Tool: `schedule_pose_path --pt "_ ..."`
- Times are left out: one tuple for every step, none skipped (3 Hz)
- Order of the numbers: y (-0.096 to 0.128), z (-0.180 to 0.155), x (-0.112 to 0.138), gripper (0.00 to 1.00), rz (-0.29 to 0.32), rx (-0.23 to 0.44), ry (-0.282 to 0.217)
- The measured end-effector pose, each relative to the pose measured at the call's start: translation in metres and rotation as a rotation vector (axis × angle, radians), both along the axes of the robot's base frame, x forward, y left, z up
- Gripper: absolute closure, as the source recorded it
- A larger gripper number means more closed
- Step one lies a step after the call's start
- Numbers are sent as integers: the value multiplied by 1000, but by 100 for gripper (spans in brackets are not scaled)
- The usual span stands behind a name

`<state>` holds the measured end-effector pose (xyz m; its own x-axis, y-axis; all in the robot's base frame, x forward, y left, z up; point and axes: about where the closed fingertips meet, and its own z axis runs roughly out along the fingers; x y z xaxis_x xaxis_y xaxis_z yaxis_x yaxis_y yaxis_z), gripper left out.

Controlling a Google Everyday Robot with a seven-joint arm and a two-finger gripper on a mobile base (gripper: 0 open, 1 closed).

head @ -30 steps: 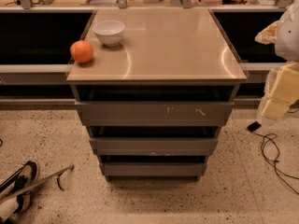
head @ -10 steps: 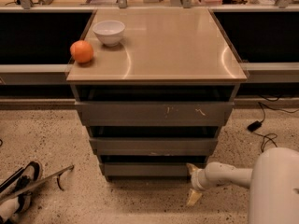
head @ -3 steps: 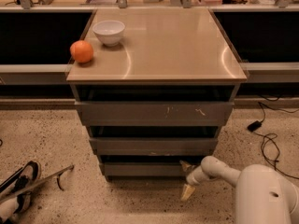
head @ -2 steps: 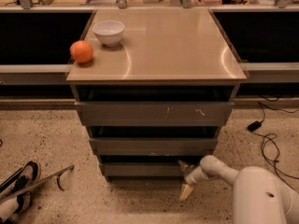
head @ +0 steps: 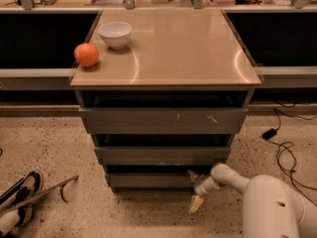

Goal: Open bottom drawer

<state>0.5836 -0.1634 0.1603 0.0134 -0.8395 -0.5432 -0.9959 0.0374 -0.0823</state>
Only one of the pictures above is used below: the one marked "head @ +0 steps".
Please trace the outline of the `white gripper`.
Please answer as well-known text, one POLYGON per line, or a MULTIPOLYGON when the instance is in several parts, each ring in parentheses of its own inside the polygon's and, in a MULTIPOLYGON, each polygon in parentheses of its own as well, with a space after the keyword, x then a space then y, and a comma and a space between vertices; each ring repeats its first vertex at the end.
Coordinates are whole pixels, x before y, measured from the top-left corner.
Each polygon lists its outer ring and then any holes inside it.
POLYGON ((189 178, 191 182, 194 182, 193 189, 197 195, 191 197, 191 202, 188 212, 190 214, 195 213, 199 207, 203 204, 204 198, 202 196, 210 194, 213 190, 219 188, 219 184, 208 176, 198 176, 194 171, 188 170, 189 178))

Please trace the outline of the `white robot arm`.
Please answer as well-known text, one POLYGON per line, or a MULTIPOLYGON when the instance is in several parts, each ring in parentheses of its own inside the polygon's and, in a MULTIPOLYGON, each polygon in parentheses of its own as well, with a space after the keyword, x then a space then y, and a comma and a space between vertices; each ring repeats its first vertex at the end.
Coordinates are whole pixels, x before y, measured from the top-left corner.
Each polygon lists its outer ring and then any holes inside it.
POLYGON ((225 164, 208 175, 188 172, 193 185, 189 212, 194 213, 213 190, 227 187, 243 196, 243 238, 317 238, 317 207, 278 178, 245 178, 225 164))

